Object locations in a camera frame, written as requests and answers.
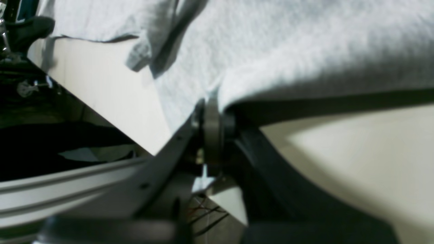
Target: black plastic part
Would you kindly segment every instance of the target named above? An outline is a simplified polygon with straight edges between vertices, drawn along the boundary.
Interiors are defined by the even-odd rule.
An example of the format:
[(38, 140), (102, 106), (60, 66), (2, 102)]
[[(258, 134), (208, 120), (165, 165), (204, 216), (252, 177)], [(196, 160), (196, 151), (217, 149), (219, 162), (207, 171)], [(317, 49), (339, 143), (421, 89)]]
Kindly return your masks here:
[[(242, 187), (249, 223), (253, 228), (246, 232), (244, 243), (262, 243), (257, 242), (259, 239), (255, 236), (269, 234), (281, 237), (281, 242), (275, 240), (271, 243), (334, 243), (334, 240), (340, 240), (335, 243), (398, 243), (393, 229), (387, 223), (341, 202), (318, 188), (290, 166), (258, 128), (243, 123), (243, 119), (239, 118), (238, 121), (241, 122), (238, 124), (236, 144), (247, 155), (252, 167), (249, 174), (255, 177), (247, 178), (242, 174), (233, 176), (236, 181), (248, 186), (258, 184), (257, 182), (261, 182), (258, 179), (261, 179), (262, 189), (267, 190), (244, 191), (246, 188)], [(269, 202), (267, 206), (265, 198), (273, 199), (276, 204)], [(258, 199), (264, 204), (257, 204), (257, 209), (249, 209), (248, 202), (253, 199)], [(280, 231), (273, 228), (273, 225), (261, 225), (261, 230), (260, 227), (255, 227), (255, 224), (267, 221), (267, 216), (257, 216), (254, 219), (251, 216), (257, 215), (257, 212), (263, 213), (264, 208), (271, 208), (272, 210), (268, 211), (272, 214), (276, 214), (272, 211), (278, 210), (281, 216), (286, 218), (283, 220), (286, 223), (282, 223), (284, 225), (280, 226)], [(318, 232), (319, 236), (327, 236), (332, 242), (323, 242), (321, 238), (312, 237), (315, 232)], [(285, 242), (291, 236), (297, 238)]]
[(242, 244), (389, 244), (388, 228), (318, 223), (255, 223), (245, 232)]
[(197, 142), (188, 120), (134, 176), (87, 204), (51, 217), (38, 240), (58, 244), (191, 243), (186, 216), (196, 175), (189, 159), (197, 152)]
[(54, 20), (48, 17), (32, 17), (24, 22), (6, 22), (9, 45), (12, 52), (27, 55), (30, 45), (39, 38), (45, 38), (54, 30)]

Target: gray fabric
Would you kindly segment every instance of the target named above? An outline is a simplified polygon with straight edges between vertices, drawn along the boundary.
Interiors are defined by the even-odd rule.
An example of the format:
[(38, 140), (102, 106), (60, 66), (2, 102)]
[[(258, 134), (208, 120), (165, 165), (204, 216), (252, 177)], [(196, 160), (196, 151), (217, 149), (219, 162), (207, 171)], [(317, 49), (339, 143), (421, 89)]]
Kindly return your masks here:
[(151, 67), (172, 130), (217, 91), (224, 110), (434, 87), (433, 0), (200, 2)]
[(177, 0), (45, 0), (39, 15), (56, 21), (51, 37), (108, 42), (136, 36), (126, 65), (139, 71), (166, 41)]

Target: black fabric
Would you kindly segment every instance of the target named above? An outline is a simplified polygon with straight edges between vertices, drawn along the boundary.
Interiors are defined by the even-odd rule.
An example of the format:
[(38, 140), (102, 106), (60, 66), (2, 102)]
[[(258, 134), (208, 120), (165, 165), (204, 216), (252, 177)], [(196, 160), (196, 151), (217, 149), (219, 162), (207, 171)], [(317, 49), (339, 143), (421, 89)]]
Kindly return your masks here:
[(26, 20), (36, 14), (39, 0), (21, 0), (20, 11), (18, 12), (17, 20)]
[(58, 153), (83, 147), (134, 144), (116, 128), (85, 122), (0, 129), (0, 181), (46, 175), (104, 162), (68, 160)]
[(12, 51), (26, 55), (30, 45), (34, 41), (39, 38), (45, 38), (52, 33), (54, 30), (54, 20), (37, 16), (21, 23), (6, 22), (6, 29)]

